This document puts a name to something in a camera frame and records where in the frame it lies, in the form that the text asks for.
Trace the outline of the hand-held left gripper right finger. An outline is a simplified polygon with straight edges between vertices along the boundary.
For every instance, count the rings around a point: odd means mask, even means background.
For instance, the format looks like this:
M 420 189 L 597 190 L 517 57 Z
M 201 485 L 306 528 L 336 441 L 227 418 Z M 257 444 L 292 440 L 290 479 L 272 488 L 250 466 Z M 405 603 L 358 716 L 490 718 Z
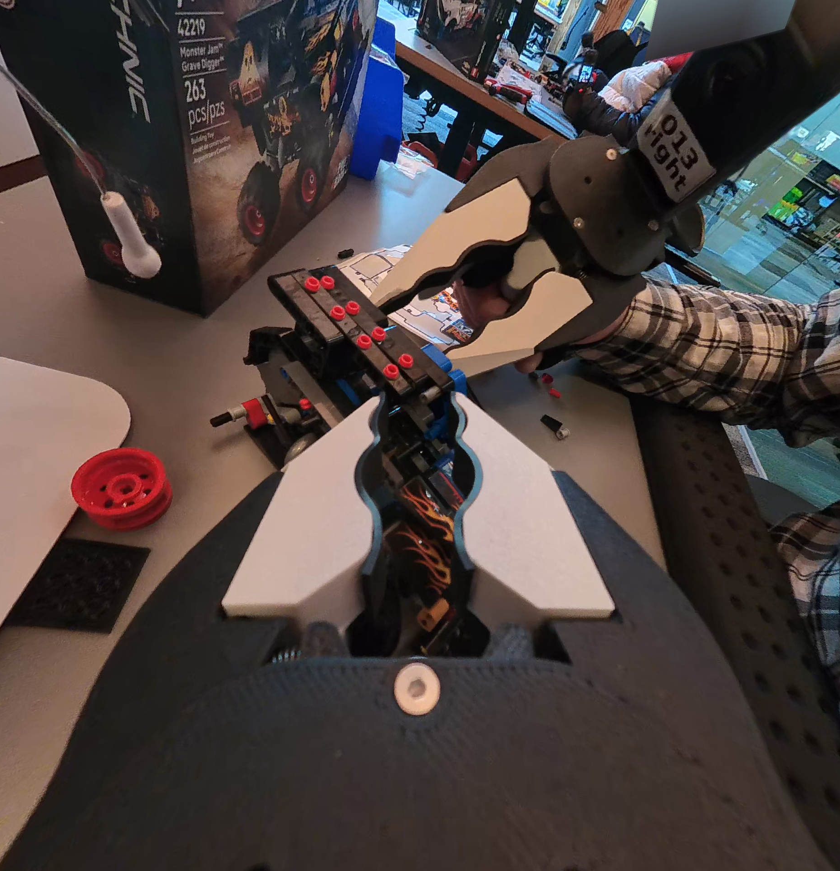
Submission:
M 489 630 L 610 617 L 613 599 L 553 468 L 468 397 L 452 399 L 475 472 L 458 516 L 473 567 L 469 610 Z

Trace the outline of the black cardboard box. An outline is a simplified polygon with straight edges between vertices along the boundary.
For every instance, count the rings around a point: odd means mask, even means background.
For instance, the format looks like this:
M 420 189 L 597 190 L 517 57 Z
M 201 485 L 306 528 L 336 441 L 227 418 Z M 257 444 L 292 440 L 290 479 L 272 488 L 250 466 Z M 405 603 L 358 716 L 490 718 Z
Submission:
M 423 1 L 416 29 L 466 78 L 491 70 L 514 1 Z

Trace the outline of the wooden background table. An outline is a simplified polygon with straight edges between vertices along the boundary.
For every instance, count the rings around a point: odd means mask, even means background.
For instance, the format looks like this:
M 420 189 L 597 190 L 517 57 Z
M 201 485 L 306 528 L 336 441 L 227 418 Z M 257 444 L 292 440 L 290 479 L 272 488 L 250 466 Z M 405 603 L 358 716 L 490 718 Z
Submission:
M 432 44 L 422 39 L 411 20 L 395 24 L 396 61 L 421 91 L 456 111 L 438 160 L 439 171 L 456 178 L 469 145 L 477 145 L 482 133 L 500 134 L 505 146 L 522 145 L 546 137 L 560 140 L 578 136 L 555 106 L 548 110 L 553 126 L 527 115 L 523 108 L 488 93 L 484 87 L 458 71 Z

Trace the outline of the white metal stand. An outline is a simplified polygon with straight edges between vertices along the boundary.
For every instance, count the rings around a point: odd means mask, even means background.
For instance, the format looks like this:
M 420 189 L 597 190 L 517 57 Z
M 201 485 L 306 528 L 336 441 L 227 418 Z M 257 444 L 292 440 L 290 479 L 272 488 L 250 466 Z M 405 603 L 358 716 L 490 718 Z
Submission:
M 0 627 L 77 510 L 73 475 L 130 428 L 114 388 L 0 356 Z

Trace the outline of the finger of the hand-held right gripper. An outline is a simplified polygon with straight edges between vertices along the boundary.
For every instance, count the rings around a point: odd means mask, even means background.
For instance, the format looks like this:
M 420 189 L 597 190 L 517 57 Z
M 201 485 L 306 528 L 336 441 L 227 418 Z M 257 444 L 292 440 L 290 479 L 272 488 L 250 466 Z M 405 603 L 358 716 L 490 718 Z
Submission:
M 443 212 L 371 293 L 382 313 L 447 288 L 477 257 L 497 254 L 525 239 L 531 196 L 509 180 L 450 212 Z
M 499 279 L 499 288 L 510 303 L 507 315 L 474 331 L 468 343 L 449 349 L 450 361 L 520 361 L 592 303 L 581 281 L 562 273 L 542 238 L 527 238 L 516 248 L 512 267 Z

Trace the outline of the person's right hand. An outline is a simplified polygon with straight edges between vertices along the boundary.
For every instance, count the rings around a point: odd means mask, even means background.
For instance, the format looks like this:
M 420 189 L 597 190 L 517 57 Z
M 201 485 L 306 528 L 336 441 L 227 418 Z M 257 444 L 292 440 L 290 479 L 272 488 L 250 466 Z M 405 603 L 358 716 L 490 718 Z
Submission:
M 485 288 L 474 289 L 458 279 L 454 282 L 452 289 L 462 317 L 473 332 L 482 329 L 490 321 L 506 316 L 509 311 L 510 303 L 502 297 L 500 288 L 496 283 Z M 515 365 L 519 372 L 527 374 L 539 368 L 542 355 L 539 348 L 533 355 L 517 362 L 453 363 L 468 377 L 477 376 L 507 364 Z

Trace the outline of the black blue toy brick truck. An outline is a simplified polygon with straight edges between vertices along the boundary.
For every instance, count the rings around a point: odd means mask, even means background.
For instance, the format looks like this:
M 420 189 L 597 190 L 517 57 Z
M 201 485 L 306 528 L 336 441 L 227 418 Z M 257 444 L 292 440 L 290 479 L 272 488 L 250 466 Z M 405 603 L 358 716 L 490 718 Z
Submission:
M 366 401 L 379 398 L 373 446 L 355 480 L 373 516 L 360 570 L 363 609 L 345 630 L 360 657 L 479 657 L 490 631 L 469 610 L 473 567 L 462 547 L 460 509 L 475 482 L 457 444 L 465 378 L 371 304 L 337 267 L 268 278 L 294 324 L 249 334 L 244 363 L 262 393 L 210 420 L 243 424 L 278 469 Z

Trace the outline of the red wheel rim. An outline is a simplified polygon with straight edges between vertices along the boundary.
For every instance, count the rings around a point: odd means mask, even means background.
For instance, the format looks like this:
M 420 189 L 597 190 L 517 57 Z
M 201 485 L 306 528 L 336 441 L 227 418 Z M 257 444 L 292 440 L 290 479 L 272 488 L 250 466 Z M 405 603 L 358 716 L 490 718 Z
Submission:
M 172 504 L 172 485 L 153 453 L 119 448 L 90 457 L 73 475 L 70 493 L 95 524 L 117 531 L 151 525 Z

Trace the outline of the black flat brick plate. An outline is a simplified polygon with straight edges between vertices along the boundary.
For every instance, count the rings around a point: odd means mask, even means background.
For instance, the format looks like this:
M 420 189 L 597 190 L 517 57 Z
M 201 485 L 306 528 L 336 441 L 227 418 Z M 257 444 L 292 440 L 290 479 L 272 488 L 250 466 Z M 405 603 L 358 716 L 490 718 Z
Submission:
M 150 553 L 138 546 L 60 538 L 4 623 L 108 634 Z

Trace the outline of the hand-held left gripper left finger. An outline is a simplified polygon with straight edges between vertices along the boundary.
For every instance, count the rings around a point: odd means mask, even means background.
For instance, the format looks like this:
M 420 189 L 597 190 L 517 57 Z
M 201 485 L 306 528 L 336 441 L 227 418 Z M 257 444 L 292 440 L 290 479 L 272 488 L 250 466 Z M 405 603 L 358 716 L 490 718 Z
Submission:
M 345 630 L 360 614 L 373 516 L 355 472 L 373 446 L 371 419 L 380 403 L 366 401 L 287 465 L 223 597 L 226 615 Z

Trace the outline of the sticker sheet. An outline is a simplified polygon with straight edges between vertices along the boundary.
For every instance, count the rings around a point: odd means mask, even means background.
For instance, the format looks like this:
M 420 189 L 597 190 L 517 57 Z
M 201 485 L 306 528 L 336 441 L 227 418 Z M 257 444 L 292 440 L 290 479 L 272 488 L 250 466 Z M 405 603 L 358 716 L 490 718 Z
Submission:
M 410 245 L 381 247 L 343 259 L 336 267 L 366 298 L 370 298 L 410 249 Z M 388 318 L 414 334 L 421 343 L 435 344 L 441 350 L 466 344 L 473 334 L 472 328 L 462 317 L 452 286 L 427 299 L 414 296 L 410 303 Z

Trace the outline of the person's right forearm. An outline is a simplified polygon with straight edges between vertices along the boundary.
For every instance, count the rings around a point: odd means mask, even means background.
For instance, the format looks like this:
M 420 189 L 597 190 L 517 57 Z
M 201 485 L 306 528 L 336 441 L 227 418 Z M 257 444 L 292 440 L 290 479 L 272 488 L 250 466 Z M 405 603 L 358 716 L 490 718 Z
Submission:
M 571 349 L 632 394 L 793 448 L 840 437 L 840 289 L 796 304 L 649 283 L 616 329 Z

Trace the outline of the dark printed toy box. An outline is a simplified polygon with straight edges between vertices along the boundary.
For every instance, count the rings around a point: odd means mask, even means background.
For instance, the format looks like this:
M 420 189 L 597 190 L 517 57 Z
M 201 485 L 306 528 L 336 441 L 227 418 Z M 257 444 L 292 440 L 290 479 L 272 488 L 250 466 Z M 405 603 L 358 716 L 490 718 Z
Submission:
M 88 278 L 206 316 L 347 183 L 378 3 L 0 1 Z

